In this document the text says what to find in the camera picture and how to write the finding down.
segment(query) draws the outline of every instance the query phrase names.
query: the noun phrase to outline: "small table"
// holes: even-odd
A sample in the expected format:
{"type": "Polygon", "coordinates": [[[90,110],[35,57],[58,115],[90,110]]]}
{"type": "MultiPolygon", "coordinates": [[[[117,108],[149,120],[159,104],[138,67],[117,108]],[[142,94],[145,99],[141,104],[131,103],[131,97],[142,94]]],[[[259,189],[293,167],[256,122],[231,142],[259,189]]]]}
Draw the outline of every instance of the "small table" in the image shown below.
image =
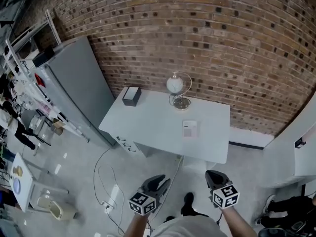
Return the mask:
{"type": "Polygon", "coordinates": [[[45,171],[49,173],[46,169],[38,167],[37,165],[23,159],[22,156],[19,153],[17,153],[14,158],[12,168],[9,172],[9,174],[12,176],[12,178],[9,180],[12,191],[23,212],[26,212],[27,210],[46,212],[42,210],[29,209],[29,202],[30,202],[32,191],[35,185],[38,185],[42,188],[46,188],[48,190],[66,193],[66,194],[68,194],[69,191],[65,189],[55,188],[55,187],[38,182],[36,178],[33,176],[33,174],[31,173],[31,171],[29,170],[29,168],[27,167],[27,165],[33,166],[41,171],[45,171]],[[23,174],[21,177],[13,173],[13,168],[17,166],[20,166],[22,168],[23,174]],[[13,180],[15,177],[20,180],[21,190],[19,194],[16,194],[13,187],[13,180]]]}
{"type": "Polygon", "coordinates": [[[183,164],[195,169],[201,169],[205,162],[226,163],[229,105],[188,97],[191,104],[181,112],[170,105],[169,94],[142,89],[137,105],[132,107],[122,101],[126,91],[127,87],[112,104],[99,129],[109,133],[130,154],[148,156],[148,148],[159,149],[185,156],[183,164]],[[183,137],[184,120],[197,122],[196,138],[183,137]]]}

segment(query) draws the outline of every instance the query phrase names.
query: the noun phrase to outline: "refrigerator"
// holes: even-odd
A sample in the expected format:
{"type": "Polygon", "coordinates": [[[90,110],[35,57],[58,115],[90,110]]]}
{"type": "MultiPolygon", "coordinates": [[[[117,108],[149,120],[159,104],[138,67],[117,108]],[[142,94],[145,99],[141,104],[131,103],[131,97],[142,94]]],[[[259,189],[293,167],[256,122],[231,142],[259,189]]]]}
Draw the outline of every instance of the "refrigerator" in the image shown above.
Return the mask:
{"type": "Polygon", "coordinates": [[[33,70],[44,83],[41,90],[65,118],[91,142],[113,146],[116,141],[98,129],[114,103],[86,36],[54,48],[54,56],[33,70]]]}

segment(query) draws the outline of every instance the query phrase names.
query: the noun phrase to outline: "clothing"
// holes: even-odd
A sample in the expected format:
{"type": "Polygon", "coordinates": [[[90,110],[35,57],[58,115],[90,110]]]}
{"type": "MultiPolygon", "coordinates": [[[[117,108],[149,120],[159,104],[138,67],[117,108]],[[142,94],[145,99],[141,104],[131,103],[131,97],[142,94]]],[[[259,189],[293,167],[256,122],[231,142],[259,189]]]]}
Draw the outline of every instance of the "clothing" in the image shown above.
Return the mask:
{"type": "Polygon", "coordinates": [[[6,110],[12,117],[14,117],[15,119],[18,118],[18,114],[14,111],[12,104],[7,101],[7,100],[3,100],[0,99],[0,105],[3,107],[4,110],[6,110]]]}
{"type": "Polygon", "coordinates": [[[152,237],[227,237],[214,220],[204,216],[179,217],[156,228],[152,237]]]}
{"type": "Polygon", "coordinates": [[[33,133],[25,130],[24,125],[22,125],[21,122],[18,122],[18,127],[16,130],[16,133],[14,134],[14,136],[24,145],[28,146],[30,149],[34,150],[35,149],[35,145],[33,144],[32,141],[30,141],[26,136],[24,136],[22,133],[26,134],[26,135],[30,135],[30,136],[35,136],[33,133]]]}
{"type": "MultiPolygon", "coordinates": [[[[316,206],[313,205],[312,199],[309,197],[292,197],[281,202],[271,202],[268,206],[268,211],[286,211],[288,215],[283,218],[262,217],[261,225],[268,228],[281,226],[282,228],[290,229],[299,221],[309,221],[310,219],[313,219],[316,214],[316,206]]],[[[313,222],[308,222],[304,231],[309,231],[314,225],[313,222]]]]}
{"type": "Polygon", "coordinates": [[[5,130],[10,131],[15,134],[18,128],[18,120],[13,118],[8,112],[0,109],[0,126],[2,126],[5,130]]]}
{"type": "Polygon", "coordinates": [[[17,204],[17,200],[12,191],[9,191],[9,193],[0,191],[0,207],[3,208],[4,204],[7,204],[13,207],[15,207],[15,205],[17,204]]]}
{"type": "Polygon", "coordinates": [[[4,145],[0,145],[0,157],[3,159],[6,159],[10,162],[14,161],[15,154],[12,153],[8,148],[6,148],[4,145]]]}
{"type": "Polygon", "coordinates": [[[0,77],[0,93],[2,93],[5,98],[11,99],[11,94],[10,94],[10,91],[8,89],[9,83],[10,83],[10,81],[6,78],[6,74],[4,73],[0,77]]]}

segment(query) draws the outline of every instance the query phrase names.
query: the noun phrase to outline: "person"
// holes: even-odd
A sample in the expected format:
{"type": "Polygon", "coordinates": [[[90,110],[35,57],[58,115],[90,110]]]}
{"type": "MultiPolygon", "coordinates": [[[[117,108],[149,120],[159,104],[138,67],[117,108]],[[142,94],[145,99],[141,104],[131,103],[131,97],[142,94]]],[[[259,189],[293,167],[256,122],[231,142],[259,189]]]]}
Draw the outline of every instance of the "person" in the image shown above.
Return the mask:
{"type": "MultiPolygon", "coordinates": [[[[154,230],[151,237],[226,237],[215,221],[205,214],[193,210],[194,196],[192,193],[184,197],[184,206],[181,209],[183,217],[169,216],[167,220],[154,230]]],[[[257,234],[249,224],[233,208],[222,209],[233,237],[256,237],[257,234]]],[[[124,237],[142,237],[149,213],[145,216],[135,214],[124,237]]]]}
{"type": "Polygon", "coordinates": [[[9,90],[8,86],[12,86],[12,84],[10,83],[10,81],[8,80],[8,78],[6,77],[6,73],[3,73],[2,76],[0,77],[0,93],[8,99],[11,99],[11,93],[9,90]]]}
{"type": "Polygon", "coordinates": [[[5,110],[0,109],[0,126],[10,131],[14,136],[24,145],[33,150],[33,155],[36,154],[38,146],[34,145],[25,135],[35,136],[33,133],[28,132],[24,125],[5,110]]]}
{"type": "Polygon", "coordinates": [[[13,191],[0,186],[0,208],[4,209],[5,204],[21,210],[21,207],[19,206],[13,191]]]}
{"type": "Polygon", "coordinates": [[[13,162],[15,154],[12,153],[5,145],[0,144],[0,157],[10,162],[13,162]]]}
{"type": "Polygon", "coordinates": [[[6,110],[15,119],[19,117],[18,114],[14,111],[11,102],[5,99],[3,97],[3,94],[0,95],[0,108],[6,110]]]}
{"type": "Polygon", "coordinates": [[[256,220],[256,225],[263,225],[266,228],[281,227],[284,229],[293,229],[296,223],[307,222],[302,231],[312,231],[314,219],[316,217],[316,195],[313,198],[300,196],[292,197],[288,200],[275,202],[275,195],[268,197],[266,205],[263,208],[263,217],[256,220]],[[287,216],[282,218],[271,218],[269,212],[287,212],[287,216]]]}

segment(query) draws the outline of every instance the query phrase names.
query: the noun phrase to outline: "lamp base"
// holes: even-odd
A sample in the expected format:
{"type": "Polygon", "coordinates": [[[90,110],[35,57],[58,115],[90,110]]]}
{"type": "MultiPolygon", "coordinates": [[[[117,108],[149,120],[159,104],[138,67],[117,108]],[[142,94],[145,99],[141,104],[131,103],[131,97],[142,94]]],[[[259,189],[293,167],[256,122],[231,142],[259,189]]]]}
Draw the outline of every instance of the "lamp base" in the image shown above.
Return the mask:
{"type": "Polygon", "coordinates": [[[188,98],[177,97],[173,100],[173,106],[179,111],[185,111],[190,104],[191,101],[188,98]]]}

